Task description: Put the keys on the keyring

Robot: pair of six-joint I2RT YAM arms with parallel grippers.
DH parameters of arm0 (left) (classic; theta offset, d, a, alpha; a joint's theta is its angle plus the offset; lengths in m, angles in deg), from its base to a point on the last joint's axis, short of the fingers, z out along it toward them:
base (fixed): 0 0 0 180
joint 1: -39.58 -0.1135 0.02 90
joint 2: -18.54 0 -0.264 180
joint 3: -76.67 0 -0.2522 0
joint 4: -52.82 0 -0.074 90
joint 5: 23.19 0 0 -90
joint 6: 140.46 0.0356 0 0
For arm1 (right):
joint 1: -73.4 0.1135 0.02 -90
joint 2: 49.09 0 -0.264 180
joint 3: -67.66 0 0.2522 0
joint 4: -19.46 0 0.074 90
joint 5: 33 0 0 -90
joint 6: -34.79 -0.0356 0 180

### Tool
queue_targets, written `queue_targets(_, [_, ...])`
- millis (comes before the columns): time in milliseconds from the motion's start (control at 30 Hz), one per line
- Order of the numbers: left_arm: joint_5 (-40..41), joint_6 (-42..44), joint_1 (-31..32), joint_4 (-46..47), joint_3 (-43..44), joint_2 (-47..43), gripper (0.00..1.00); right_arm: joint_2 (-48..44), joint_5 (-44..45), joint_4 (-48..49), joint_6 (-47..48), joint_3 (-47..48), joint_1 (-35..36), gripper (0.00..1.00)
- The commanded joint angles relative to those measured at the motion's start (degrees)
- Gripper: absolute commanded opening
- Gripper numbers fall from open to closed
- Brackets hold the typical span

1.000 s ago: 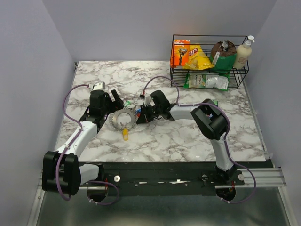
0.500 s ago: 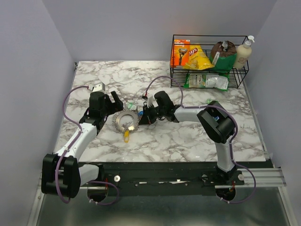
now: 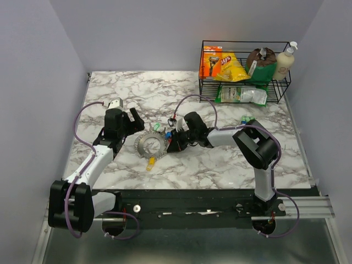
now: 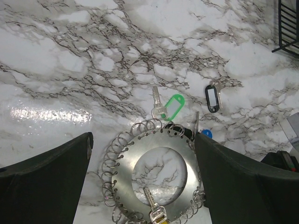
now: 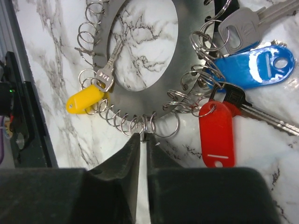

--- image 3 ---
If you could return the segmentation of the green key tag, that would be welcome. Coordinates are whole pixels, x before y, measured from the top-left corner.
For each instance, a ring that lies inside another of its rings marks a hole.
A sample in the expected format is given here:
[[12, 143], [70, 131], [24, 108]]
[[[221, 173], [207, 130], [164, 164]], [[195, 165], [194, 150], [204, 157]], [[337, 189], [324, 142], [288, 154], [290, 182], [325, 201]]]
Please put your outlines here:
[[160, 128], [160, 123], [156, 123], [153, 127], [154, 131], [157, 131]]

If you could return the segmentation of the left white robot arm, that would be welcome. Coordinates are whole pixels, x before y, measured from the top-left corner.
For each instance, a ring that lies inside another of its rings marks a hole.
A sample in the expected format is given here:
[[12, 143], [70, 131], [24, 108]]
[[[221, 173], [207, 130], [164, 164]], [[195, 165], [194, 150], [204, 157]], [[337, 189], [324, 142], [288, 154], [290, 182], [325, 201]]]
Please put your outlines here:
[[106, 110], [104, 127], [91, 145], [86, 160], [66, 180], [53, 182], [49, 193], [48, 224], [50, 227], [67, 229], [79, 238], [87, 232], [94, 218], [106, 213], [116, 217], [122, 204], [110, 192], [92, 194], [92, 187], [104, 169], [113, 162], [124, 140], [144, 130], [144, 121], [135, 108], [131, 117], [119, 108]]

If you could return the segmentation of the round metal keyring disc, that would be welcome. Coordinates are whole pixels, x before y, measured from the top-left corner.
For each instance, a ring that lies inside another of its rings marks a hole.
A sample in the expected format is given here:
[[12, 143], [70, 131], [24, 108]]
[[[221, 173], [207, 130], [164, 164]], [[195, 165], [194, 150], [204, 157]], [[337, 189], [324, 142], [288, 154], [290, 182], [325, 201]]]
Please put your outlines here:
[[147, 131], [136, 138], [134, 147], [140, 158], [158, 160], [167, 153], [168, 141], [163, 132]]

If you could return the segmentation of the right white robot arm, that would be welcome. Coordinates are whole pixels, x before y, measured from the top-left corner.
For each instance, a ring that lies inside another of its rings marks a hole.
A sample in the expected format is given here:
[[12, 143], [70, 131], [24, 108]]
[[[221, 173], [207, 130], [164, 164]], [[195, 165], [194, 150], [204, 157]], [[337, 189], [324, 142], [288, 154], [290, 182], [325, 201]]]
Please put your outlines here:
[[238, 147], [254, 169], [254, 211], [261, 216], [272, 211], [277, 198], [274, 167], [282, 155], [278, 140], [256, 120], [233, 128], [208, 128], [196, 112], [188, 113], [184, 120], [188, 130], [175, 128], [170, 132], [167, 153], [184, 151], [194, 143], [210, 149], [218, 146]]

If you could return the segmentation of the yellow key tag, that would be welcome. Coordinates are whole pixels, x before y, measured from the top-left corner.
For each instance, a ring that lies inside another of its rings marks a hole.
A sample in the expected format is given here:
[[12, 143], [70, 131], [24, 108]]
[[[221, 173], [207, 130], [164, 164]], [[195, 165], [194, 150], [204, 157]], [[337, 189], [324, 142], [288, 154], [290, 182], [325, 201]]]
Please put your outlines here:
[[146, 170], [147, 171], [151, 171], [155, 165], [155, 161], [156, 159], [154, 157], [150, 157], [149, 160], [148, 160], [148, 165], [146, 167]]

